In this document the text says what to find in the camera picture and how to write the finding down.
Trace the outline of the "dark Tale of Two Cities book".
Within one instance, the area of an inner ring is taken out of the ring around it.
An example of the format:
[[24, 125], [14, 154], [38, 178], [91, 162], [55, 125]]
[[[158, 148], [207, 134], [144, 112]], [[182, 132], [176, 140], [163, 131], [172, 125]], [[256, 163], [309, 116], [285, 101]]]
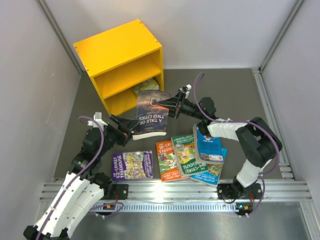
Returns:
[[134, 141], [167, 134], [169, 110], [158, 103], [169, 98], [169, 93], [160, 90], [144, 90], [139, 93], [136, 118], [140, 122], [133, 130]]

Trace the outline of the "lime 65-storey treehouse book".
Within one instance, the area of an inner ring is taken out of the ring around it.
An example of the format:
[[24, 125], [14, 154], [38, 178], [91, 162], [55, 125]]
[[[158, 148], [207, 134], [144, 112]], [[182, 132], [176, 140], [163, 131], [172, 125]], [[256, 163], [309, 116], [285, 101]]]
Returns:
[[138, 96], [141, 91], [147, 91], [147, 90], [158, 91], [160, 87], [154, 78], [149, 78], [143, 82], [140, 82], [134, 85], [131, 89]]

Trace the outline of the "purple 52-storey treehouse book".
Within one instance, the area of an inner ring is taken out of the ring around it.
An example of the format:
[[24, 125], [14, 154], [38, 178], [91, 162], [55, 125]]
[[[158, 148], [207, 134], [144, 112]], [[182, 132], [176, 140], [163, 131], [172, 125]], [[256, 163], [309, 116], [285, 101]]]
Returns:
[[154, 177], [151, 150], [114, 153], [111, 163], [111, 179], [116, 182]]

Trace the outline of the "blue thick paperback book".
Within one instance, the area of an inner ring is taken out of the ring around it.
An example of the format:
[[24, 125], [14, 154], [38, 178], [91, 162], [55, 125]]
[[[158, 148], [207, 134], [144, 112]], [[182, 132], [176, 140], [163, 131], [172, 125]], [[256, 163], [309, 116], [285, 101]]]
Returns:
[[198, 125], [193, 126], [195, 160], [204, 164], [224, 164], [225, 157], [219, 137], [202, 135]]

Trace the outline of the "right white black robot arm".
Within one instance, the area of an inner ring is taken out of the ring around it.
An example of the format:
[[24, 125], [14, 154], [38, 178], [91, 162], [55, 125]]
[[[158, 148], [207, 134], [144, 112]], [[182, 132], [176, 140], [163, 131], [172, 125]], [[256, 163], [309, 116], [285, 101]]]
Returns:
[[221, 199], [237, 200], [249, 196], [263, 169], [283, 148], [281, 141], [260, 117], [244, 122], [216, 117], [215, 104], [210, 97], [203, 97], [198, 103], [192, 103], [187, 99], [186, 93], [179, 91], [165, 100], [152, 99], [150, 104], [164, 107], [168, 110], [169, 117], [174, 119], [180, 114], [198, 119], [200, 122], [197, 128], [206, 137], [239, 142], [246, 160], [230, 187], [221, 190]]

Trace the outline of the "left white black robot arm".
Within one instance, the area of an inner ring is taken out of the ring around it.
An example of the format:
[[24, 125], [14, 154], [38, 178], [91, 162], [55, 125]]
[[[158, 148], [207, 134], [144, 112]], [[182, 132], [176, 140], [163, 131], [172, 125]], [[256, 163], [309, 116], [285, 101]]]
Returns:
[[140, 120], [113, 114], [109, 118], [116, 127], [104, 122], [100, 112], [93, 117], [78, 117], [90, 128], [53, 201], [42, 217], [24, 230], [27, 240], [69, 240], [94, 204], [113, 194], [113, 181], [99, 172], [101, 158], [115, 145], [124, 147], [132, 139]]

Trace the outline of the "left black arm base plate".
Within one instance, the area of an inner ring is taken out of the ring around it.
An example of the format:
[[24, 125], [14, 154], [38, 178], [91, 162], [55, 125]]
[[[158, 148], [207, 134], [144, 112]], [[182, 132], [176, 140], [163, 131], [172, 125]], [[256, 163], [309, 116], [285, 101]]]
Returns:
[[129, 194], [129, 185], [128, 184], [113, 184], [111, 193], [109, 195], [110, 200], [126, 200]]

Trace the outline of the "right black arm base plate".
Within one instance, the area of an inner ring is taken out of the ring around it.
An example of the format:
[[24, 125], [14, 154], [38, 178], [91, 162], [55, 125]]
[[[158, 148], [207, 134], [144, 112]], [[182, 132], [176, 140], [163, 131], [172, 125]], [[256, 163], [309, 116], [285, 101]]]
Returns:
[[259, 183], [254, 183], [249, 187], [233, 183], [219, 183], [217, 185], [217, 195], [218, 199], [224, 201], [249, 200], [250, 197], [258, 200], [262, 196], [262, 188]]

